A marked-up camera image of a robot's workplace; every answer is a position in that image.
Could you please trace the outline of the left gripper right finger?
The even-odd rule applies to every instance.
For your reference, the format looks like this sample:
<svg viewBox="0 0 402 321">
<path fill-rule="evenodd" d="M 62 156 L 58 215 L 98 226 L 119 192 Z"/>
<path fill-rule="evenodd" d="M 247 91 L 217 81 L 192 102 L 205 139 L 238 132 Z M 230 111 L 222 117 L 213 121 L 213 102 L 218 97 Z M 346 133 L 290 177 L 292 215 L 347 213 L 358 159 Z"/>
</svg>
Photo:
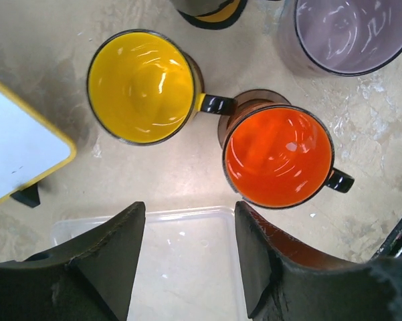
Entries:
<svg viewBox="0 0 402 321">
<path fill-rule="evenodd" d="M 402 320 L 402 256 L 354 263 L 319 251 L 235 205 L 250 320 Z"/>
</svg>

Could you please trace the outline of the yellow transparent cup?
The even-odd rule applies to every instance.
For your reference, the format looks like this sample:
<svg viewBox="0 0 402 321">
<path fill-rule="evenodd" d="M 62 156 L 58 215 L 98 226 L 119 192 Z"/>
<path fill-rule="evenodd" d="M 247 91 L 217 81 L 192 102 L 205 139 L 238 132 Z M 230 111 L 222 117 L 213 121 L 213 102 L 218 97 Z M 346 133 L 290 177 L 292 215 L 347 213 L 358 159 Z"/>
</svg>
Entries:
<svg viewBox="0 0 402 321">
<path fill-rule="evenodd" d="M 136 146 L 170 139 L 198 112 L 231 116 L 237 106 L 233 98 L 206 94 L 196 61 L 146 29 L 109 37 L 90 62 L 86 89 L 103 129 Z"/>
</svg>

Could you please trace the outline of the purple cup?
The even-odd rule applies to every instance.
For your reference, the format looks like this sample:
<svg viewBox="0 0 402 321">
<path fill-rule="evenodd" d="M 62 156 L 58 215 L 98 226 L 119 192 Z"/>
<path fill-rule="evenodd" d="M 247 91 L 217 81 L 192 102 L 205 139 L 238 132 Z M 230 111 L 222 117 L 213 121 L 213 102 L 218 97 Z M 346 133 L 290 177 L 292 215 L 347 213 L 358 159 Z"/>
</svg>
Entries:
<svg viewBox="0 0 402 321">
<path fill-rule="evenodd" d="M 402 53 L 402 1 L 285 1 L 284 64 L 304 76 L 363 76 Z"/>
</svg>

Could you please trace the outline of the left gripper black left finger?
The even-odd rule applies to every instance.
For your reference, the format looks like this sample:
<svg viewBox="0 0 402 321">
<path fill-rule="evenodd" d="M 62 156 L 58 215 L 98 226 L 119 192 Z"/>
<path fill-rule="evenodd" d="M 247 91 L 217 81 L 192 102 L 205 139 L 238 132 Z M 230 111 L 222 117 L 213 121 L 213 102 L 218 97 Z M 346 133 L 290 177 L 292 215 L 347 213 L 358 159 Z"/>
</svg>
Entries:
<svg viewBox="0 0 402 321">
<path fill-rule="evenodd" d="M 24 261 L 0 263 L 0 320 L 126 320 L 146 207 Z"/>
</svg>

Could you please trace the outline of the orange transparent cup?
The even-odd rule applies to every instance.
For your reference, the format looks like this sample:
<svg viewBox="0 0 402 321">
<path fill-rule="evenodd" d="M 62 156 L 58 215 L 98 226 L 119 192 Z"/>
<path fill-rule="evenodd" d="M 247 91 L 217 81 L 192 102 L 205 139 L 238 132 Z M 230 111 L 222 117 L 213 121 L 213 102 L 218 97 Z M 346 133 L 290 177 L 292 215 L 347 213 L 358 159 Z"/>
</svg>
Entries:
<svg viewBox="0 0 402 321">
<path fill-rule="evenodd" d="M 296 106 L 256 103 L 243 108 L 227 121 L 221 147 L 229 185 L 258 207 L 292 208 L 324 187 L 347 193 L 355 182 L 335 167 L 324 123 Z"/>
</svg>

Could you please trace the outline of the orange black-rimmed coaster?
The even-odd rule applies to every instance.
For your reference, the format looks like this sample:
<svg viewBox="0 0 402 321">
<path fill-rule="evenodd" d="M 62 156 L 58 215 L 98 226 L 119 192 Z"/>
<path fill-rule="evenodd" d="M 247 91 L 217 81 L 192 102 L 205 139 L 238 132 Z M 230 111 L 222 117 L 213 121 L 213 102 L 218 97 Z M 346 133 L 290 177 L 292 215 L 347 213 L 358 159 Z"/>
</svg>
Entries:
<svg viewBox="0 0 402 321">
<path fill-rule="evenodd" d="M 190 16 L 177 11 L 191 25 L 208 30 L 222 30 L 232 26 L 241 16 L 247 5 L 247 0 L 235 0 L 219 11 L 202 16 Z"/>
</svg>

